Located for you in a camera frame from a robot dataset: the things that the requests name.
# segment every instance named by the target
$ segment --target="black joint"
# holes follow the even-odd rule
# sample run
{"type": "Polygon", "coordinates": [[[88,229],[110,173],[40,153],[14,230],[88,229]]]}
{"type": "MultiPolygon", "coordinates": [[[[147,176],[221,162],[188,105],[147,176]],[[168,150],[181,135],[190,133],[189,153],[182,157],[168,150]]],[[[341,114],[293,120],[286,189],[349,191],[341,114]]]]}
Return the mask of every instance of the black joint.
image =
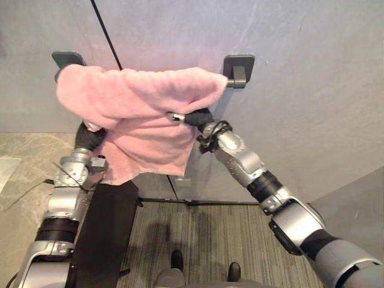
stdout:
{"type": "Polygon", "coordinates": [[[285,250],[287,250],[292,255],[302,255],[300,249],[296,247],[292,240],[288,238],[288,236],[280,229],[280,227],[276,224],[273,219],[269,222],[269,228],[271,228],[276,239],[280,242],[280,244],[284,247],[285,250]]]}
{"type": "Polygon", "coordinates": [[[283,185],[270,171],[265,171],[249,184],[247,189],[251,195],[261,203],[270,195],[273,195],[278,191],[282,186],[283,185]]]}
{"type": "Polygon", "coordinates": [[[74,243],[78,228],[78,221],[67,218],[47,218],[38,229],[35,241],[54,240],[74,243]]]}
{"type": "Polygon", "coordinates": [[[319,251],[328,243],[338,240],[339,238],[332,236],[324,229],[319,229],[306,237],[300,245],[300,249],[313,261],[319,251]]]}
{"type": "Polygon", "coordinates": [[[107,131],[104,128],[96,132],[89,131],[84,122],[82,122],[76,133],[75,148],[85,148],[93,151],[103,142],[106,134],[107,131]]]}
{"type": "Polygon", "coordinates": [[[208,108],[202,108],[195,110],[185,115],[184,122],[191,126],[196,126],[197,129],[202,133],[205,127],[212,123],[214,118],[208,108]]]}

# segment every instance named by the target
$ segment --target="black foot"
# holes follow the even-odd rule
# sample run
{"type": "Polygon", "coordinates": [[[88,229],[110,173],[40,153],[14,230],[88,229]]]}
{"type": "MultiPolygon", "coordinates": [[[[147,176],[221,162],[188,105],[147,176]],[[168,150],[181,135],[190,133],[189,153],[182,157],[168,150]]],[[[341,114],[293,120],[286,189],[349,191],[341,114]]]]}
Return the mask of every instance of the black foot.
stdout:
{"type": "Polygon", "coordinates": [[[228,269],[228,282],[238,282],[241,278],[240,265],[232,262],[228,269]]]}
{"type": "Polygon", "coordinates": [[[172,256],[170,258],[170,267],[171,268],[177,268],[182,272],[184,265],[182,262],[182,253],[180,250],[175,250],[172,253],[172,256]]]}

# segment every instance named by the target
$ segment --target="floor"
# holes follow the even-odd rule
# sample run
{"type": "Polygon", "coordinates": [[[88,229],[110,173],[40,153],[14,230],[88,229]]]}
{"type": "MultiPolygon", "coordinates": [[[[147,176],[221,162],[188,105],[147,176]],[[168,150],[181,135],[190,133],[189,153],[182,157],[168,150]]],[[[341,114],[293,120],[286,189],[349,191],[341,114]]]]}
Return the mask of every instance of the floor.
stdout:
{"type": "Polygon", "coordinates": [[[258,206],[192,206],[145,202],[138,208],[118,288],[151,287],[169,267],[173,250],[184,255],[187,283],[225,281],[232,261],[243,278],[276,287],[323,287],[303,257],[288,254],[258,206]]]}
{"type": "Polygon", "coordinates": [[[18,271],[25,251],[35,238],[52,186],[41,184],[10,205],[31,187],[52,179],[52,162],[71,151],[73,134],[0,133],[0,157],[21,158],[0,193],[0,287],[18,271]]]}
{"type": "MultiPolygon", "coordinates": [[[[0,193],[0,287],[17,272],[41,221],[52,186],[41,184],[10,206],[31,187],[52,178],[73,134],[0,133],[0,157],[21,158],[0,193]]],[[[145,203],[137,210],[124,267],[131,268],[118,287],[150,287],[169,265],[173,249],[185,256],[187,281],[223,281],[231,261],[243,276],[277,287],[321,287],[305,259],[288,255],[277,243],[256,206],[187,207],[145,203]]]]}

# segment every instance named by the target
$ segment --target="towel hook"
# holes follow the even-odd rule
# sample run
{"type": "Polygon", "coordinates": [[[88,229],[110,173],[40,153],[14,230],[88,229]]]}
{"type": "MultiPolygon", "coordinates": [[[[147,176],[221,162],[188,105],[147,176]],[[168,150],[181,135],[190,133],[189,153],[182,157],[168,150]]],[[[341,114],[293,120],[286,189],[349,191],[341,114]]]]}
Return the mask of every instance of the towel hook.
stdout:
{"type": "Polygon", "coordinates": [[[249,82],[255,57],[249,55],[227,55],[224,58],[223,74],[228,77],[227,87],[243,89],[249,82]]]}
{"type": "Polygon", "coordinates": [[[78,64],[81,66],[86,66],[85,61],[83,57],[78,54],[77,52],[67,51],[54,51],[52,53],[52,58],[55,60],[56,64],[59,67],[59,71],[55,74],[55,82],[58,82],[58,77],[61,72],[66,66],[70,64],[78,64]]]}

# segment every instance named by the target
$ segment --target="marble floor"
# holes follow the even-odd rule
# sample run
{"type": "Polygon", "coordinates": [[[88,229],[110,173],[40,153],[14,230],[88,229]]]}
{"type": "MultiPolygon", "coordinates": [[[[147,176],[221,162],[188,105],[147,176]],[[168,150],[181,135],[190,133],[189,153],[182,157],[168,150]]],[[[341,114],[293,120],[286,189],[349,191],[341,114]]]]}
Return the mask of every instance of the marble floor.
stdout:
{"type": "Polygon", "coordinates": [[[0,133],[0,158],[20,158],[20,164],[0,193],[0,287],[17,272],[35,238],[52,186],[41,184],[10,209],[23,193],[52,179],[60,158],[70,153],[74,134],[0,133]]]}

